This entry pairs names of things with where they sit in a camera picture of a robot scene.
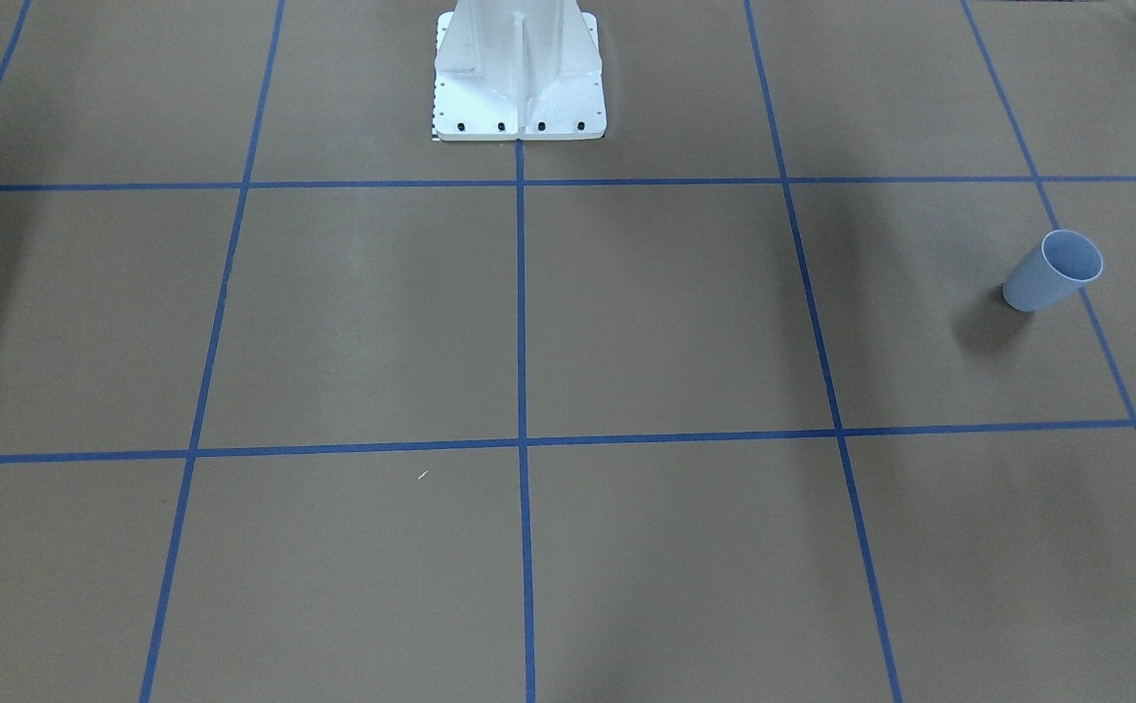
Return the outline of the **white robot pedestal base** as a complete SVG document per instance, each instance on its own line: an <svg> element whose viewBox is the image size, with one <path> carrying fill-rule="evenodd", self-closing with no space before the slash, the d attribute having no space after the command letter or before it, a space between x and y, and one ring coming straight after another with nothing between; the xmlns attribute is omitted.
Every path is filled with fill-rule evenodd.
<svg viewBox="0 0 1136 703"><path fill-rule="evenodd" d="M457 1L438 14L435 40L433 139L605 136L598 18L576 1Z"/></svg>

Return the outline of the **light blue plastic cup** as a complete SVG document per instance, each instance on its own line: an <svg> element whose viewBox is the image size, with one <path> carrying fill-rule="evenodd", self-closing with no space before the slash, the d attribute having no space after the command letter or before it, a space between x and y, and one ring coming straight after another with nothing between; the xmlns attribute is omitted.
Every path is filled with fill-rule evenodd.
<svg viewBox="0 0 1136 703"><path fill-rule="evenodd" d="M1091 237L1055 228L1024 257L1002 283L1002 300L1022 312L1049 308L1099 279L1104 257Z"/></svg>

